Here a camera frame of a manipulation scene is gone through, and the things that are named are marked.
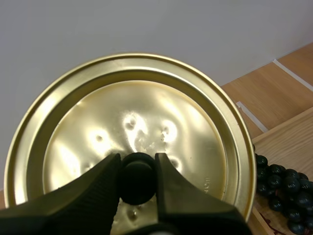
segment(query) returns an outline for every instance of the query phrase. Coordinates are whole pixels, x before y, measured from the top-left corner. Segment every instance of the metal can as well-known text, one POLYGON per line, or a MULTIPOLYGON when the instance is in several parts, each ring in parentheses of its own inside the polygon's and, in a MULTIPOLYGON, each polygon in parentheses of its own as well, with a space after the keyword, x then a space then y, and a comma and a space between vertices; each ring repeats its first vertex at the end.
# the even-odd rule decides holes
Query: metal can
MULTIPOLYGON (((165 152, 188 181, 248 220, 255 159, 237 108, 197 69, 145 53, 85 63, 34 101, 9 149, 6 206, 69 183, 112 152, 165 152)), ((112 234, 156 221, 155 198, 140 206, 120 202, 112 234)))

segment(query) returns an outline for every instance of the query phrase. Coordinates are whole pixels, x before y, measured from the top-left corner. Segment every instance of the black knob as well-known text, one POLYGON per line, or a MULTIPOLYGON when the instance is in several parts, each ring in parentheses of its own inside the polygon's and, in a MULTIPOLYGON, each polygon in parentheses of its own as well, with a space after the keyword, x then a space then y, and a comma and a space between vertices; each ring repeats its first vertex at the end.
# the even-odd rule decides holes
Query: black knob
POLYGON ((117 183, 124 202, 140 205, 149 201, 157 190, 154 159, 145 153, 126 156, 117 183))

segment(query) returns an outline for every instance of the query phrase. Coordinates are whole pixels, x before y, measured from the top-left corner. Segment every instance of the black bead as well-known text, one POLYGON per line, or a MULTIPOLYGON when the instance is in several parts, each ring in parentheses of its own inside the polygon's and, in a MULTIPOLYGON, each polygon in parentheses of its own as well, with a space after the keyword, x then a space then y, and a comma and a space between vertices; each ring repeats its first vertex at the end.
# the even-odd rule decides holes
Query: black bead
POLYGON ((313 215, 313 206, 306 207, 305 210, 307 215, 313 215))
POLYGON ((283 169, 280 165, 273 164, 268 167, 268 172, 270 174, 280 175, 281 173, 283 173, 283 169))
POLYGON ((309 179, 306 174, 303 174, 301 172, 299 172, 298 175, 299 175, 300 179, 305 179, 305 180, 309 179))
POLYGON ((305 227, 302 223, 292 222, 288 221, 287 226, 290 231, 292 231, 294 234, 302 235, 304 234, 305 227))
POLYGON ((262 155, 257 155, 256 156, 256 165, 258 168, 264 168, 268 165, 268 160, 266 157, 262 155))
POLYGON ((288 193, 296 193, 300 190, 300 183, 291 176, 286 177, 283 180, 283 190, 288 193))
POLYGON ((258 182, 256 184, 256 191, 258 194, 266 197, 268 195, 268 192, 269 192, 269 187, 264 182, 258 182))
POLYGON ((305 192, 311 192, 312 191, 313 185, 310 183, 310 181, 308 181, 306 179, 300 179, 299 183, 300 183, 301 190, 303 190, 305 192))
POLYGON ((305 224, 307 225, 308 229, 313 230, 313 217, 307 217, 305 219, 305 224))
POLYGON ((300 212, 294 208, 287 208, 284 211, 284 216, 293 222, 300 222, 301 220, 300 212))
POLYGON ((279 188, 282 184, 282 179, 278 175, 271 175, 268 178, 268 186, 271 188, 279 188))
POLYGON ((302 208, 306 207, 311 207, 313 206, 313 199, 311 195, 309 195, 306 192, 300 192, 296 197, 295 197, 295 203, 302 208))
POLYGON ((276 211, 276 212, 283 211, 284 209, 282 201, 280 200, 279 197, 276 197, 276 196, 269 199, 268 205, 269 205, 269 208, 271 208, 273 211, 276 211))
POLYGON ((286 170, 286 168, 284 168, 282 165, 279 165, 279 166, 282 169, 282 172, 284 172, 286 170))
POLYGON ((258 181, 263 181, 266 180, 267 178, 267 172, 264 168, 258 168, 257 169, 257 180, 258 181))
POLYGON ((286 199, 287 199, 288 202, 294 203, 294 195, 287 194, 286 195, 286 199))
POLYGON ((298 172, 296 172, 293 169, 285 170, 284 175, 285 175, 285 177, 289 177, 290 176, 290 177, 293 177, 293 178, 296 178, 296 179, 300 178, 299 175, 298 175, 298 172))
POLYGON ((268 189, 268 194, 267 194, 267 197, 271 197, 271 196, 274 196, 276 193, 276 189, 273 189, 273 188, 269 188, 268 189))

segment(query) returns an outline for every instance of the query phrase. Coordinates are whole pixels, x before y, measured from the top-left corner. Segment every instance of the wooden floor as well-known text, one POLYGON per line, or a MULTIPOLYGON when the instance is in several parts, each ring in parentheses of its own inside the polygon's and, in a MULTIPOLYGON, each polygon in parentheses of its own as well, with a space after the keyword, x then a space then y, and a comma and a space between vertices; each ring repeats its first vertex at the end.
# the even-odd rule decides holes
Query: wooden floor
MULTIPOLYGON (((313 66, 310 66, 313 65, 313 43, 278 61, 313 85, 313 66)), ((235 103, 242 102, 269 130, 313 107, 313 92, 273 62, 222 88, 235 103)), ((246 115, 244 119, 252 138, 262 133, 246 115)))

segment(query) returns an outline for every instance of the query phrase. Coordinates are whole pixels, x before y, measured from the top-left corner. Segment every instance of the wooden board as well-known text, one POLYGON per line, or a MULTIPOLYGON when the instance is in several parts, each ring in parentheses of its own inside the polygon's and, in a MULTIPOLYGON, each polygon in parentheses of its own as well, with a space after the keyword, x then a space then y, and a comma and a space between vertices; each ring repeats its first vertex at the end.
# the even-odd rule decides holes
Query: wooden board
MULTIPOLYGON (((268 164, 281 164, 305 173, 313 179, 313 108, 253 139, 256 153, 264 155, 268 164)), ((265 198, 256 196, 256 209, 271 221, 271 226, 292 235, 281 213, 271 211, 265 198)))
POLYGON ((313 86, 313 43, 283 56, 278 61, 313 86))
POLYGON ((252 208, 248 226, 253 235, 274 235, 273 230, 268 226, 255 207, 252 208))
MULTIPOLYGON (((313 107, 313 92, 274 63, 269 63, 222 86, 236 103, 241 101, 268 129, 313 107)), ((247 125, 251 136, 254 128, 247 125)))

